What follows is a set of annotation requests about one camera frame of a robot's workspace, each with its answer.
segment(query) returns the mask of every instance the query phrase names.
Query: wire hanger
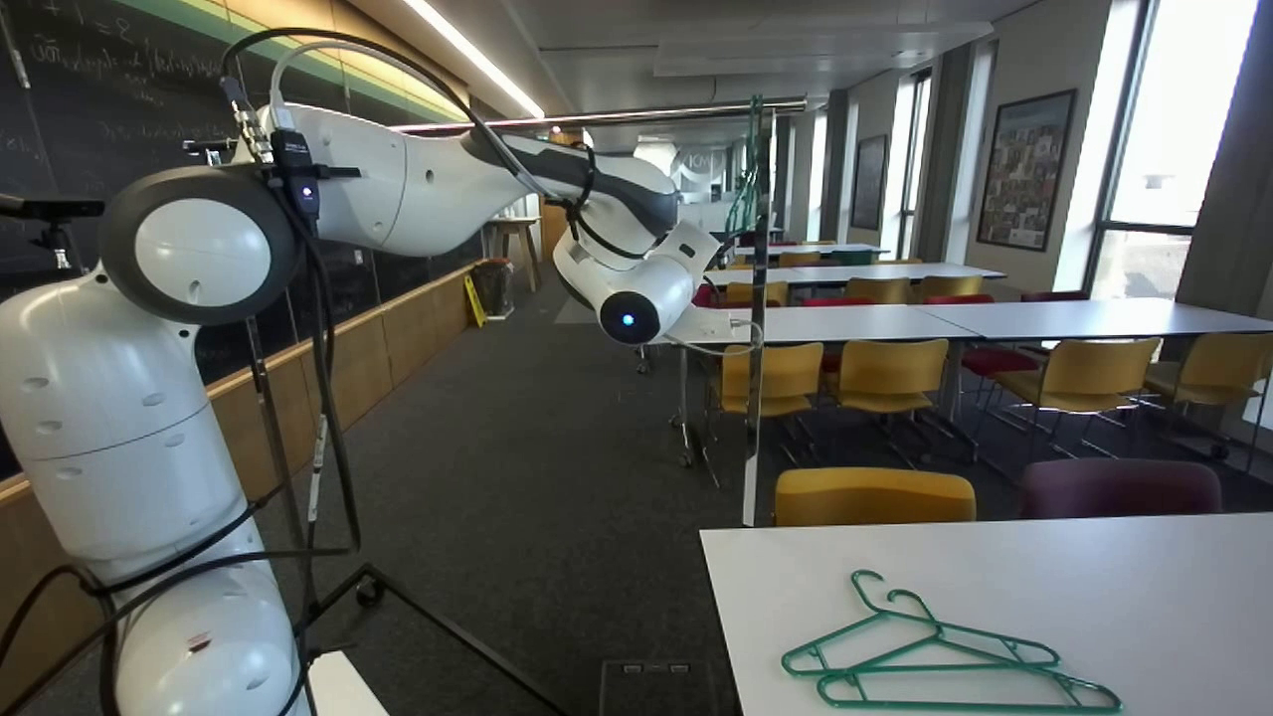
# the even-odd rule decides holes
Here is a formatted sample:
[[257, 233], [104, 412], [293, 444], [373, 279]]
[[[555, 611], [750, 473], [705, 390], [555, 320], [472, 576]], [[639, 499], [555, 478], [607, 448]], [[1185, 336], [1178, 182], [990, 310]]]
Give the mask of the wire hanger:
[[[855, 569], [850, 593], [869, 608], [869, 616], [850, 621], [828, 636], [815, 636], [778, 654], [789, 674], [815, 680], [815, 690], [834, 709], [926, 709], [926, 710], [1117, 710], [1123, 698], [1092, 680], [1056, 673], [1060, 654], [1043, 641], [1021, 641], [1006, 632], [987, 632], [969, 625], [937, 621], [918, 593], [885, 587], [883, 599], [869, 596], [865, 581], [883, 576], [876, 569]], [[876, 684], [909, 684], [921, 690], [969, 680], [994, 680], [1009, 688], [1029, 688], [1029, 698], [981, 698], [981, 697], [880, 697]]]

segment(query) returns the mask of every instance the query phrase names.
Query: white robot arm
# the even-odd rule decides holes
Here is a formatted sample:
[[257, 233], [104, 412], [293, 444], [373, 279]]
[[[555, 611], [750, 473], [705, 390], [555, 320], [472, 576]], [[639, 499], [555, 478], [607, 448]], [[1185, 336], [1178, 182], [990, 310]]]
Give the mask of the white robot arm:
[[[165, 572], [263, 550], [189, 359], [194, 330], [270, 307], [303, 243], [442, 255], [545, 189], [582, 227], [555, 269], [620, 343], [648, 343], [725, 251], [677, 223], [635, 160], [531, 140], [403, 133], [270, 101], [232, 165], [124, 188], [104, 265], [0, 303], [0, 420], [61, 544], [132, 604]], [[160, 710], [305, 710], [273, 572], [242, 560], [176, 581], [120, 621], [115, 698]]]

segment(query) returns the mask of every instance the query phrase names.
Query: light strip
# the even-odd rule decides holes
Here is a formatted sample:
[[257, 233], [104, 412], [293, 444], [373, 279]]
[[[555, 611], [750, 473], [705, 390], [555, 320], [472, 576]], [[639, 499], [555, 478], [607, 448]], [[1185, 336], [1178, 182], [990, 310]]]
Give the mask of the light strip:
[[433, 3], [407, 0], [448, 47], [456, 47], [485, 78], [494, 78], [518, 105], [545, 119], [545, 105], [526, 93], [465, 32], [456, 32]]

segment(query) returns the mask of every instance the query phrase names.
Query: clothes hanger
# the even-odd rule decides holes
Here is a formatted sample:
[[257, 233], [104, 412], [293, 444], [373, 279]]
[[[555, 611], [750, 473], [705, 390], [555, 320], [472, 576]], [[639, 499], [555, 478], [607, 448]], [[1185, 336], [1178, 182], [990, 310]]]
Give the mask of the clothes hanger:
[[[937, 621], [918, 593], [885, 587], [883, 599], [869, 596], [861, 581], [883, 576], [876, 569], [855, 569], [855, 596], [869, 608], [869, 616], [850, 621], [828, 636], [815, 636], [793, 652], [783, 652], [789, 674], [815, 680], [815, 690], [834, 709], [926, 709], [926, 710], [1117, 710], [1123, 698], [1107, 684], [1079, 680], [1056, 673], [1060, 654], [1043, 641], [1021, 641], [1006, 632], [987, 632], [969, 625]], [[869, 641], [869, 632], [891, 627], [885, 641], [859, 646], [850, 664], [834, 664], [828, 652], [847, 641]], [[921, 680], [948, 684], [950, 674], [1009, 674], [1029, 680], [1051, 690], [1051, 698], [899, 698], [869, 697], [865, 680]]]

